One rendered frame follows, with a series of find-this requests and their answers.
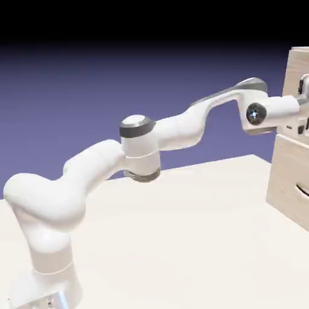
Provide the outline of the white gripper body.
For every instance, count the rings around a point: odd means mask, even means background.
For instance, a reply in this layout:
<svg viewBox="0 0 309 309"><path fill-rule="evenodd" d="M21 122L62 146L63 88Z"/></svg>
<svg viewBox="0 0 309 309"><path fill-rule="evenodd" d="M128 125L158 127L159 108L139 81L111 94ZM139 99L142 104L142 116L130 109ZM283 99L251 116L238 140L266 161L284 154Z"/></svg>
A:
<svg viewBox="0 0 309 309"><path fill-rule="evenodd" d="M305 98L309 98L309 74L304 74L301 77L299 81L298 94Z"/></svg>

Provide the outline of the light wood drawer front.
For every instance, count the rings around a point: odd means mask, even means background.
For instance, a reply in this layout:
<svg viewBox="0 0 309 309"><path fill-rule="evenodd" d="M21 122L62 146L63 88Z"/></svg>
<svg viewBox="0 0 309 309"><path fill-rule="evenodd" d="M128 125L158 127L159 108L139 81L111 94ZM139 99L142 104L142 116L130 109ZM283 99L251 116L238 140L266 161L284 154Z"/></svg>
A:
<svg viewBox="0 0 309 309"><path fill-rule="evenodd" d="M309 186L309 145L278 134L266 201L309 232L309 198L298 191L297 183Z"/></svg>
<svg viewBox="0 0 309 309"><path fill-rule="evenodd" d="M304 74L309 74L309 46L292 47L288 54L283 95L298 96L299 81ZM309 100L301 108L299 119L289 124L291 129L284 128L283 134L309 144Z"/></svg>

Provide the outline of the light wood cabinet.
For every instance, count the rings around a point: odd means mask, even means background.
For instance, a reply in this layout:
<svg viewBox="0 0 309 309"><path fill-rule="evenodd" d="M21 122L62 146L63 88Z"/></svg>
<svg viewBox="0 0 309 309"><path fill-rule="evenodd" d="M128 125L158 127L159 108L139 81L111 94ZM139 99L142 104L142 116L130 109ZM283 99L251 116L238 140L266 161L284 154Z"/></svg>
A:
<svg viewBox="0 0 309 309"><path fill-rule="evenodd" d="M296 96L305 74L309 85L309 46L292 47L282 94ZM309 232L309 105L298 123L277 130L266 202Z"/></svg>

